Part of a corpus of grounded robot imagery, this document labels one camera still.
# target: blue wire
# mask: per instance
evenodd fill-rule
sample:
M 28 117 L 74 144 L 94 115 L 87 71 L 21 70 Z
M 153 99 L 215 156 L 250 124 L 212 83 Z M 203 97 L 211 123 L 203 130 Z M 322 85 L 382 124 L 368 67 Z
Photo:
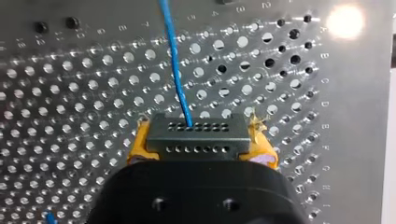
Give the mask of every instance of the blue wire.
M 55 220 L 55 216 L 51 212 L 48 212 L 46 214 L 46 220 L 47 220 L 47 224 L 56 224 L 57 223 Z
M 180 77 L 178 76 L 178 55 L 177 55 L 177 37 L 175 35 L 175 27 L 172 22 L 171 11 L 169 9 L 168 0 L 160 0 L 161 10 L 166 25 L 166 33 L 168 33 L 169 45 L 172 55 L 172 69 L 175 78 L 176 93 L 180 101 L 181 109 L 183 110 L 184 118 L 186 119 L 187 126 L 192 126 L 192 118 L 189 110 L 189 105 L 184 95 L 183 87 L 181 86 Z

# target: hole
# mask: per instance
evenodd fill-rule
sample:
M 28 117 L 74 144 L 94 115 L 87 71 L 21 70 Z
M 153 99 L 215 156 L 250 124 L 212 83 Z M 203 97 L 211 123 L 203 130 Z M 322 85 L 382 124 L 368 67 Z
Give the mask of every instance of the hole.
M 131 83 L 131 85 L 136 85 L 139 83 L 139 78 L 137 76 L 130 76 L 129 82 Z
M 309 214 L 309 216 L 308 216 L 308 217 L 309 217 L 310 219 L 314 219 L 314 218 L 315 218 L 315 217 L 317 217 L 317 216 L 318 216 L 318 214 L 317 214 L 317 213 L 315 213 L 315 212 L 312 212 L 312 213 L 310 213 L 310 214 Z
M 225 119 L 229 119 L 231 117 L 232 111 L 229 109 L 224 109 L 221 112 L 221 116 L 224 117 Z
M 35 69 L 31 66 L 27 66 L 24 71 L 29 77 L 35 74 Z
M 290 157 L 287 157 L 284 161 L 285 164 L 290 165 L 293 162 L 293 159 Z
M 207 97 L 207 92 L 204 90 L 199 90 L 196 94 L 199 100 L 204 100 Z
M 214 86 L 217 83 L 217 81 L 212 77 L 206 83 L 208 86 Z
M 202 150 L 201 147 L 195 147 L 195 148 L 194 148 L 194 152 L 196 152 L 196 153 L 200 153 L 201 150 Z
M 227 72 L 227 67 L 224 64 L 221 64 L 216 71 L 219 73 L 219 75 L 222 75 Z
M 110 66 L 111 64 L 113 64 L 113 57 L 111 57 L 110 55 L 105 55 L 103 56 L 102 62 L 105 65 Z
M 95 107 L 96 110 L 102 110 L 105 108 L 104 104 L 100 101 L 95 101 L 95 103 L 93 103 L 93 107 Z
M 145 56 L 146 56 L 146 58 L 147 58 L 148 60 L 150 60 L 150 61 L 154 60 L 155 57 L 157 57 L 155 51 L 152 50 L 152 49 L 146 50 Z
M 286 177 L 288 180 L 289 180 L 289 182 L 293 182 L 294 181 L 294 177 L 293 176 L 288 176 L 288 177 Z
M 301 124 L 296 124 L 292 128 L 293 132 L 299 134 L 303 130 L 303 126 Z
M 234 99 L 233 100 L 233 105 L 235 105 L 235 106 L 238 106 L 238 105 L 241 105 L 241 100 L 240 99 Z
M 289 32 L 289 38 L 290 39 L 298 39 L 300 37 L 300 31 L 297 29 L 290 30 Z
M 274 82 L 268 82 L 268 84 L 265 86 L 265 89 L 269 92 L 273 92 L 276 90 L 276 84 Z
M 306 163 L 312 164 L 317 160 L 315 156 L 310 156 L 308 159 L 306 159 Z
M 52 64 L 49 64 L 49 63 L 44 64 L 43 70 L 44 70 L 44 72 L 46 72 L 46 73 L 48 73 L 48 74 L 53 73 Z
M 305 47 L 306 49 L 312 49 L 313 45 L 312 45 L 311 42 L 306 42 L 306 43 L 304 44 L 304 47 Z
M 99 123 L 99 127 L 100 127 L 102 130 L 108 129 L 109 126 L 110 126 L 110 125 L 108 124 L 108 122 L 107 122 L 107 121 L 104 121 L 104 120 L 102 120 L 102 121 Z
M 164 198 L 156 198 L 152 202 L 151 207 L 157 212 L 162 212 L 166 209 L 166 201 Z
M 246 107 L 244 110 L 244 114 L 246 117 L 250 118 L 251 115 L 253 114 L 253 108 L 252 107 Z
M 260 25 L 257 22 L 253 22 L 249 25 L 250 32 L 256 32 L 260 28 Z
M 201 119 L 209 119 L 210 118 L 210 113 L 207 111 L 203 111 L 200 116 Z
M 297 90 L 302 86 L 302 83 L 298 79 L 294 79 L 291 81 L 290 86 L 292 89 Z
M 244 87 L 242 87 L 242 93 L 244 93 L 245 95 L 250 95 L 253 91 L 253 88 L 250 85 L 245 85 Z
M 276 25 L 279 26 L 279 27 L 282 27 L 282 26 L 284 26 L 285 24 L 286 24 L 286 22 L 285 22 L 285 20 L 283 20 L 283 19 L 277 20 L 277 22 L 276 22 Z
M 267 60 L 265 60 L 264 65 L 267 68 L 272 68 L 275 65 L 275 60 L 274 59 L 267 59 Z
M 242 72 L 246 72 L 250 68 L 250 63 L 249 62 L 241 62 L 239 67 L 241 68 Z
M 123 60 L 126 63 L 132 63 L 134 61 L 134 55 L 131 52 L 125 52 L 123 55 Z
M 110 45 L 110 48 L 111 48 L 111 50 L 112 50 L 113 52 L 118 52 L 118 51 L 120 51 L 120 49 L 121 49 L 121 44 L 118 43 L 118 42 L 112 43 L 112 44 Z
M 268 114 L 270 114 L 270 115 L 276 114 L 276 112 L 277 112 L 277 106 L 276 106 L 276 105 L 268 105 L 267 112 L 268 112 Z
M 211 151 L 211 149 L 212 149 L 211 147 L 204 147 L 204 152 L 207 153 L 207 152 Z
M 136 96 L 136 97 L 134 98 L 134 104 L 135 104 L 135 105 L 141 106 L 141 105 L 143 105 L 144 103 L 145 103 L 145 101 L 143 100 L 142 97 Z
M 202 77 L 204 75 L 204 69 L 202 67 L 196 67 L 193 71 L 196 77 Z
M 307 67 L 307 68 L 305 68 L 305 72 L 307 74 L 312 74 L 314 72 L 314 69 L 312 67 Z
M 282 71 L 280 71 L 280 72 L 279 72 L 279 75 L 280 75 L 281 77 L 285 78 L 285 77 L 287 77 L 287 76 L 288 76 L 288 72 L 287 72 L 287 71 L 284 71 L 284 70 L 282 70 Z
M 317 177 L 315 175 L 311 175 L 308 177 L 308 182 L 309 183 L 314 183 L 317 180 Z
M 311 122 L 315 119 L 315 117 L 317 116 L 316 113 L 314 112 L 310 112 L 306 117 L 305 117 L 305 121 L 307 122 Z
M 95 81 L 95 80 L 90 80 L 90 81 L 88 82 L 88 87 L 89 87 L 91 90 L 96 90 L 96 89 L 98 89 L 99 84 L 98 84 L 98 82 Z
M 277 128 L 276 126 L 273 126 L 270 128 L 268 133 L 271 134 L 272 136 L 277 136 L 279 134 L 279 128 Z
M 10 78 L 16 78 L 17 77 L 17 71 L 15 71 L 14 69 L 8 69 L 7 70 L 7 75 Z
M 286 47 L 283 46 L 283 45 L 281 45 L 281 46 L 279 46 L 279 48 L 277 48 L 277 50 L 278 50 L 279 52 L 281 52 L 281 53 L 284 53 L 284 52 L 286 51 Z
M 262 80 L 263 76 L 262 76 L 262 74 L 260 74 L 260 73 L 256 73 L 256 74 L 253 76 L 253 78 L 254 78 L 254 80 L 256 80 L 256 81 L 260 81 L 260 80 Z
M 124 106 L 124 103 L 121 99 L 116 99 L 116 100 L 114 100 L 114 106 L 116 108 L 120 109 Z
M 227 88 L 221 88 L 220 90 L 219 90 L 219 95 L 221 96 L 221 97 L 226 97 L 226 96 L 228 96 L 230 94 L 230 90 L 228 90 Z
M 293 56 L 291 56 L 291 58 L 290 58 L 290 63 L 292 63 L 292 64 L 298 64 L 298 63 L 300 63 L 300 62 L 301 62 L 300 56 L 298 56 L 298 55 L 293 55 Z
M 93 65 L 92 60 L 90 58 L 84 58 L 82 60 L 82 66 L 86 67 L 86 68 L 91 68 Z
M 256 98 L 256 103 L 258 103 L 258 104 L 262 104 L 262 103 L 264 103 L 264 101 L 265 101 L 265 97 L 264 96 L 258 96 L 257 98 Z
M 312 16 L 311 15 L 304 16 L 304 22 L 309 23 L 311 21 L 312 21 Z
M 271 33 L 265 33 L 262 36 L 262 42 L 264 42 L 265 44 L 270 43 L 273 39 L 274 39 L 274 36 Z
M 151 75 L 149 75 L 149 79 L 151 82 L 156 83 L 161 80 L 161 77 L 157 73 L 151 73 Z
M 230 148 L 229 148 L 229 147 L 223 147 L 223 148 L 221 149 L 221 151 L 224 152 L 224 153 L 227 153 L 227 152 L 230 151 Z
M 227 212 L 236 212 L 240 205 L 234 199 L 226 199 L 223 201 L 223 207 Z
M 154 97 L 154 102 L 155 102 L 157 105 L 162 104 L 164 101 L 165 101 L 165 98 L 164 98 L 162 95 L 160 95 L 160 94 L 155 95 L 155 97 Z
M 226 30 L 225 30 L 225 33 L 227 34 L 227 35 L 231 35 L 231 34 L 233 34 L 233 27 L 228 27 Z
M 38 88 L 32 88 L 33 95 L 40 96 L 41 95 L 41 90 L 38 89 L 39 91 L 36 91 L 37 92 L 37 95 L 36 95 L 35 94 L 35 89 L 38 89 Z M 6 94 L 3 93 L 2 91 L 0 91 L 0 101 L 5 101 L 6 98 L 7 98 Z
M 248 38 L 245 36 L 240 36 L 236 43 L 238 44 L 238 47 L 242 49 L 248 45 Z
M 303 108 L 303 106 L 300 103 L 294 103 L 294 104 L 291 105 L 291 110 L 294 113 L 300 112 L 302 108 Z
M 119 81 L 114 77 L 109 78 L 107 83 L 111 88 L 115 88 L 119 85 Z
M 205 58 L 205 61 L 207 62 L 207 63 L 211 63 L 212 61 L 213 61 L 213 57 L 212 56 L 207 56 L 206 58 Z
M 224 49 L 224 42 L 222 42 L 222 40 L 215 40 L 215 42 L 213 43 L 213 48 L 215 50 L 222 50 Z
M 199 46 L 199 44 L 197 44 L 197 43 L 193 43 L 190 46 L 190 51 L 193 54 L 197 54 L 197 53 L 201 52 L 201 46 Z
M 65 61 L 65 62 L 62 64 L 62 67 L 63 67 L 64 70 L 66 70 L 66 71 L 71 71 L 71 70 L 73 69 L 73 64 L 70 63 L 69 61 Z
M 251 55 L 253 58 L 259 57 L 260 54 L 261 54 L 261 53 L 260 53 L 260 50 L 259 50 L 259 49 L 254 49 L 253 51 L 250 52 L 250 55 Z
M 284 92 L 282 94 L 280 94 L 279 96 L 279 100 L 282 102 L 286 102 L 289 99 L 290 95 L 288 92 Z
M 306 137 L 306 140 L 307 140 L 309 143 L 314 143 L 314 142 L 317 140 L 317 138 L 318 138 L 318 135 L 317 135 L 317 134 L 311 133 L 311 134 L 308 135 L 308 137 Z

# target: metal panel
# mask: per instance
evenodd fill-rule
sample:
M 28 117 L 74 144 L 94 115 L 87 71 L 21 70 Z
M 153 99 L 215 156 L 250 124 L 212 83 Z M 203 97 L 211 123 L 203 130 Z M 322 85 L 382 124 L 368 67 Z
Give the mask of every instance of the metal panel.
M 269 115 L 314 223 L 380 220 L 390 1 L 172 1 L 195 117 Z M 64 18 L 80 19 L 68 30 Z M 0 2 L 0 221 L 80 223 L 136 120 L 181 113 L 156 1 Z M 45 21 L 49 32 L 34 33 Z

